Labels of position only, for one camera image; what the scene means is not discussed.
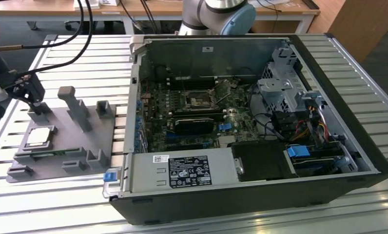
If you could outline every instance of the motherboard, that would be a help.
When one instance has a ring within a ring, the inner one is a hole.
[[[148,152],[226,148],[259,139],[248,108],[251,84],[230,78],[142,83]]]

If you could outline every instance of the white sticker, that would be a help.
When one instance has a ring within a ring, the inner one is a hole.
[[[120,15],[120,12],[118,12],[118,11],[103,11],[102,14],[104,14],[104,15]]]
[[[154,162],[168,162],[170,155],[154,155]]]
[[[214,52],[215,48],[214,47],[203,47],[203,52]]]

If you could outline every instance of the processor chip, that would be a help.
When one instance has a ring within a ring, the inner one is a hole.
[[[47,127],[35,128],[31,130],[27,144],[30,146],[43,145],[49,141],[51,130]]]

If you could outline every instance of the cpu socket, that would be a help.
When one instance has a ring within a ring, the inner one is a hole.
[[[208,90],[187,91],[183,93],[186,99],[186,111],[204,111],[219,109],[216,105],[215,92]]]

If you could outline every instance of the blue latch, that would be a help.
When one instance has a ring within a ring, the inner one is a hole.
[[[103,175],[104,182],[118,181],[118,173],[116,172],[106,172]]]
[[[308,157],[310,151],[307,146],[304,145],[295,145],[287,149],[290,157]]]
[[[220,131],[226,131],[226,130],[230,130],[230,129],[232,129],[232,124],[231,123],[219,125],[219,130]]]

